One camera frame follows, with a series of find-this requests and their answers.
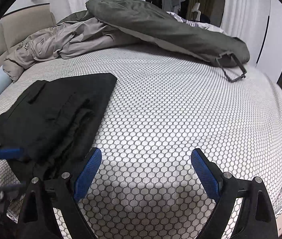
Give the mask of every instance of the black jacket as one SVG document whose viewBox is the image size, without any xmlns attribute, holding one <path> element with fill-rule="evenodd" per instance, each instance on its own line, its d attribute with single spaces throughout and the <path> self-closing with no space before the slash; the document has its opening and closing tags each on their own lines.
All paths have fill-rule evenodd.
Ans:
<svg viewBox="0 0 282 239">
<path fill-rule="evenodd" d="M 110 73 L 36 81 L 0 115 L 1 147 L 23 148 L 8 160 L 19 181 L 70 172 L 76 179 L 116 83 Z"/>
</svg>

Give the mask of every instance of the beige upholstered headboard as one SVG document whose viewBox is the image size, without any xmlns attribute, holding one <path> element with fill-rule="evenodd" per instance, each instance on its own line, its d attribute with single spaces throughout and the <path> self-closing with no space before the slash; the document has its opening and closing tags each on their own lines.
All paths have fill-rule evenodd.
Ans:
<svg viewBox="0 0 282 239">
<path fill-rule="evenodd" d="M 55 24 L 49 4 L 26 7 L 3 16 L 0 20 L 0 66 L 26 37 Z"/>
</svg>

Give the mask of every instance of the white mattress cover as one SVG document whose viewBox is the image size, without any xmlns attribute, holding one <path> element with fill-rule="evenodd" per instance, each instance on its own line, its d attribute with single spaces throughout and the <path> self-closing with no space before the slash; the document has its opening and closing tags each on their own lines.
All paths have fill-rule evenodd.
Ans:
<svg viewBox="0 0 282 239">
<path fill-rule="evenodd" d="M 246 68 L 244 80 L 229 83 L 221 69 L 186 55 L 111 48 L 34 65 L 0 95 L 0 114 L 36 80 L 111 72 L 118 81 L 94 143 L 103 161 L 79 202 L 82 213 L 99 238 L 195 238 L 215 205 L 191 166 L 196 147 L 236 178 L 260 176 L 275 213 L 282 210 L 282 90 Z M 16 182 L 0 160 L 0 186 Z M 16 219 L 20 206 L 12 204 L 9 215 Z"/>
</svg>

